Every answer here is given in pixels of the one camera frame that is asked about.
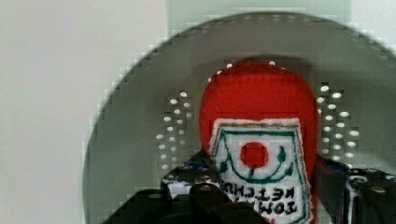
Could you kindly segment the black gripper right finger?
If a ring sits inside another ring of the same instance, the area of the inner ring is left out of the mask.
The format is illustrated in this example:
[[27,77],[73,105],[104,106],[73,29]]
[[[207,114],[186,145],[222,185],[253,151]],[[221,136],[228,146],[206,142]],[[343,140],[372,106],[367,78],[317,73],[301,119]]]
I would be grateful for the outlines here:
[[394,175],[318,157],[314,191],[333,224],[396,224]]

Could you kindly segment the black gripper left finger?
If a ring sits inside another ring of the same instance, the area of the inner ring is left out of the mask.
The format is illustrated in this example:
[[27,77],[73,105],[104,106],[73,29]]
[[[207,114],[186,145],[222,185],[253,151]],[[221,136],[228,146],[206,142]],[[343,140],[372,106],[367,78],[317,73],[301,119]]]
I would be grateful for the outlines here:
[[102,224],[268,224],[224,192],[219,170],[200,150],[170,171],[158,189],[138,191]]

